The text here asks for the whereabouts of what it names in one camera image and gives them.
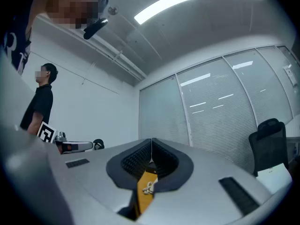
ceiling light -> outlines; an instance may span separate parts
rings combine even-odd
[[[172,7],[176,4],[181,2],[185,2],[188,0],[159,0],[149,7],[145,8],[142,12],[135,16],[135,19],[139,24],[143,24],[149,18],[153,17],[154,15],[164,11],[165,9]]]
[[[224,104],[223,104],[223,105],[220,105],[220,106],[213,107],[212,109],[217,108],[217,107],[221,107],[221,106],[224,106]]]
[[[250,62],[244,62],[244,63],[240,63],[240,64],[238,64],[238,65],[234,65],[232,68],[233,68],[233,69],[238,69],[238,68],[250,66],[250,65],[252,65],[252,63],[253,63],[253,61],[250,61]]]
[[[204,102],[204,103],[199,103],[199,104],[196,104],[196,105],[192,105],[192,106],[190,106],[190,107],[196,107],[196,106],[199,106],[199,105],[202,105],[202,104],[206,104],[206,102]]]
[[[197,78],[194,78],[194,79],[191,79],[191,80],[188,80],[186,82],[183,82],[183,83],[180,84],[180,86],[183,87],[185,85],[189,85],[191,83],[197,82],[197,81],[202,80],[202,79],[207,78],[207,77],[210,77],[210,73],[205,74],[205,75],[200,76],[200,77],[197,77]]]
[[[201,111],[197,111],[197,112],[192,112],[192,114],[194,114],[194,113],[199,113],[199,112],[203,112],[204,110],[201,110]]]
[[[225,96],[225,97],[220,97],[218,100],[223,99],[223,98],[230,97],[230,96],[232,96],[232,95],[233,95],[233,94],[227,95],[227,96]]]

black office chair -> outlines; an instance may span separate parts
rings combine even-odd
[[[288,169],[285,124],[277,119],[269,119],[258,126],[258,131],[249,136],[254,155],[254,173],[281,163]]]

man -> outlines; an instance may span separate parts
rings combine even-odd
[[[41,66],[41,71],[36,72],[36,82],[39,87],[20,124],[20,127],[30,134],[37,135],[42,121],[47,124],[49,122],[53,103],[52,86],[50,84],[55,81],[57,74],[56,67],[51,63],[44,64]]]
[[[9,0],[8,4],[5,1],[1,0],[4,3],[1,19],[6,25],[1,31],[1,37],[4,36],[1,44],[19,74],[28,61],[31,27],[37,15],[47,13],[53,22],[70,28],[88,26],[87,39],[107,24],[107,19],[100,17],[108,0]]]

glass wall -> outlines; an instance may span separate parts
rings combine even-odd
[[[249,135],[267,119],[287,124],[300,113],[299,82],[300,67],[283,46],[220,56],[141,90],[140,138],[209,150],[252,173]]]

white ceiling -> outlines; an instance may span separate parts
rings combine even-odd
[[[190,0],[139,25],[134,16],[156,1],[109,0],[119,13],[106,11],[109,22],[97,33],[146,74],[203,46],[280,30],[282,12],[273,0]]]

